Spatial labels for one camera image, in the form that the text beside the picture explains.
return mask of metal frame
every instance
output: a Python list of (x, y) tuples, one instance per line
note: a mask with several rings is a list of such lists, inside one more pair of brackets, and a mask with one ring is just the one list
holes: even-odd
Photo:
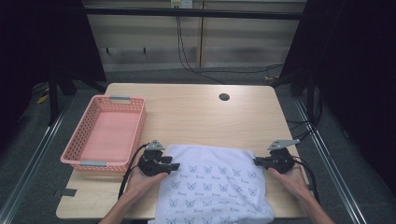
[(80, 13), (90, 15), (208, 17), (288, 21), (298, 21), (303, 16), (303, 13), (298, 12), (235, 11), (155, 7), (35, 7), (35, 11), (40, 13), (55, 14)]
[(21, 205), (21, 202), (32, 184), (33, 179), (35, 178), (35, 174), (44, 160), (44, 157), (47, 151), (50, 148), (50, 143), (54, 138), (55, 134), (58, 132), (59, 127), (62, 124), (64, 119), (64, 114), (67, 108), (69, 107), (72, 97), (69, 97), (65, 102), (64, 108), (62, 109), (58, 118), (54, 121), (53, 125), (49, 126), (41, 139), (40, 144), (35, 150), (35, 154), (32, 159), (30, 159), (29, 163), (26, 166), (26, 169), (23, 171), (23, 174), (15, 186), (14, 190), (12, 190), (11, 194), (8, 196), (5, 204), (0, 210), (0, 223), (8, 224), (12, 222), (12, 219), (15, 217), (18, 208)]
[(329, 172), (330, 177), (332, 178), (332, 182), (334, 183), (337, 191), (348, 211), (353, 223), (355, 224), (366, 224), (366, 219), (363, 216), (363, 213), (355, 199), (352, 195), (351, 191), (349, 190), (347, 183), (345, 182), (344, 178), (341, 176), (340, 171), (338, 170), (337, 166), (335, 165), (334, 160), (332, 159), (332, 155), (327, 149), (326, 145), (321, 138), (318, 129), (313, 127), (309, 122), (309, 117), (306, 114), (307, 110), (306, 107), (301, 99), (297, 99), (295, 104), (300, 112), (301, 117), (304, 121), (306, 121), (305, 125), (308, 131), (311, 133), (312, 141), (314, 142), (315, 146), (317, 147), (318, 153), (323, 160), (323, 163)]

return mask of hand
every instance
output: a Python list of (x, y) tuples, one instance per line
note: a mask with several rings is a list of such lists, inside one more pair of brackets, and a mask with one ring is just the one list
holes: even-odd
[(128, 185), (124, 194), (140, 198), (145, 195), (152, 186), (159, 184), (167, 176), (168, 173), (147, 176), (136, 166), (129, 176)]
[(167, 176), (167, 173), (146, 176), (136, 166), (129, 175), (128, 186), (125, 192), (99, 223), (121, 223), (128, 209), (145, 195), (152, 186), (159, 184)]
[(309, 191), (308, 186), (305, 183), (301, 166), (297, 163), (294, 164), (291, 170), (283, 175), (274, 168), (269, 168), (268, 172), (279, 180), (288, 192), (297, 198)]

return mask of white towel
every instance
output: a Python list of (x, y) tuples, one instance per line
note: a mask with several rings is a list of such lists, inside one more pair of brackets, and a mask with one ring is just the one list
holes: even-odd
[(150, 224), (264, 224), (274, 220), (261, 167), (249, 150), (172, 145), (180, 163), (160, 185)]

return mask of gray carpet floor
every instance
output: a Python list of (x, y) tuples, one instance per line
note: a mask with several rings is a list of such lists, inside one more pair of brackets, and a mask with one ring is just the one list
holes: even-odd
[[(262, 68), (235, 68), (233, 71), (256, 71)], [(204, 73), (224, 84), (266, 85), (279, 70), (268, 72), (238, 74), (226, 72)], [(203, 77), (185, 69), (168, 69), (136, 72), (107, 73), (107, 85), (114, 82), (136, 83), (199, 83), (220, 84), (212, 78)], [(100, 92), (76, 82), (77, 94), (66, 97), (60, 94), (60, 105), (70, 101), (64, 114), (64, 120), (58, 132), (50, 143), (49, 150), (44, 155), (38, 171), (26, 192), (12, 223), (96, 223), (98, 220), (64, 220), (56, 217), (56, 207), (60, 198), (54, 196), (57, 189), (63, 189), (67, 183), (72, 168), (61, 164), (60, 157), (75, 130), (88, 102)], [(294, 121), (302, 121), (295, 104), (295, 98), (290, 96), (288, 85), (276, 88), (286, 120), (290, 121), (290, 131), (293, 136), (306, 132), (304, 125)], [(4, 205), (9, 194), (18, 184), (19, 177), (24, 172), (26, 164), (32, 158), (42, 136), (48, 129), (50, 106), (47, 100), (36, 104), (39, 94), (33, 95), (29, 108), (17, 125), (14, 136), (9, 139), (7, 153), (0, 159), (0, 206)], [(346, 181), (352, 195), (355, 197), (367, 223), (394, 223), (396, 220), (396, 200), (376, 172), (363, 159), (359, 148), (344, 136), (342, 125), (324, 104), (323, 115), (318, 124), (318, 131), (328, 147), (331, 155)], [(336, 223), (353, 223), (346, 210), (331, 177), (319, 156), (315, 144), (308, 135), (297, 145), (300, 156), (308, 161), (318, 182), (321, 204)], [(310, 223), (306, 218), (276, 219), (274, 223)]]

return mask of butterfly print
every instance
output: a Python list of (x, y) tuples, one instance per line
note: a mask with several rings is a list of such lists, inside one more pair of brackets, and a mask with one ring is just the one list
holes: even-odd
[(191, 173), (195, 173), (197, 171), (197, 166), (189, 166), (189, 170)]
[(194, 190), (196, 185), (197, 185), (197, 183), (191, 184), (191, 183), (187, 182), (187, 188), (188, 188), (189, 190)]
[(256, 209), (256, 211), (258, 212), (262, 212), (262, 208), (258, 205), (258, 204), (253, 204), (254, 209)]
[(219, 167), (219, 172), (220, 172), (222, 175), (225, 175), (225, 174), (227, 173), (227, 167)]
[(238, 186), (238, 185), (233, 185), (233, 186), (235, 187), (236, 192), (241, 192), (242, 191), (241, 186)]
[(249, 178), (252, 178), (252, 179), (256, 178), (256, 172), (251, 173), (251, 172), (247, 171), (247, 175)]
[(194, 204), (195, 204), (195, 200), (194, 200), (194, 201), (187, 201), (187, 200), (186, 200), (186, 206), (187, 206), (188, 208), (194, 207)]
[(208, 185), (204, 184), (204, 190), (206, 191), (212, 190), (212, 184), (208, 184)]
[(220, 217), (220, 223), (228, 223), (230, 221), (230, 217)]
[(169, 199), (169, 205), (170, 205), (171, 207), (176, 207), (177, 201), (178, 201), (178, 199), (176, 199), (176, 200)]
[(256, 196), (257, 195), (257, 189), (248, 189), (248, 193), (250, 196)]
[(206, 174), (210, 174), (210, 173), (212, 173), (212, 167), (204, 166), (204, 171), (205, 171)]
[(252, 210), (250, 210), (250, 209), (248, 209), (247, 211), (248, 211), (248, 212), (250, 212), (250, 213), (257, 214), (257, 212), (256, 212), (256, 211), (252, 211)]
[(234, 175), (234, 176), (240, 176), (240, 175), (241, 175), (241, 170), (235, 170), (235, 169), (233, 169), (233, 175)]
[(202, 221), (204, 222), (204, 224), (211, 224), (212, 223), (212, 218), (206, 219), (206, 218), (203, 217)]
[(184, 222), (185, 222), (186, 224), (194, 224), (194, 218), (193, 218), (193, 219), (186, 219), (186, 218), (184, 218)]
[(239, 224), (248, 224), (248, 218), (247, 217), (244, 217), (244, 218), (238, 217), (238, 223)]
[(221, 185), (221, 184), (219, 184), (219, 186), (220, 186), (220, 190), (221, 190), (221, 191), (223, 191), (223, 192), (226, 192), (226, 191), (227, 191), (228, 185)]
[(246, 207), (247, 204), (246, 203), (236, 203), (236, 205), (242, 206), (242, 207)]
[(202, 201), (202, 203), (204, 204), (204, 206), (209, 206), (210, 204), (212, 204), (212, 201), (210, 201), (210, 202)]
[(172, 219), (172, 220), (170, 220), (170, 219), (166, 219), (166, 224), (176, 224), (176, 219)]
[(174, 182), (174, 181), (172, 180), (172, 189), (178, 189), (178, 186), (180, 186), (180, 181)]

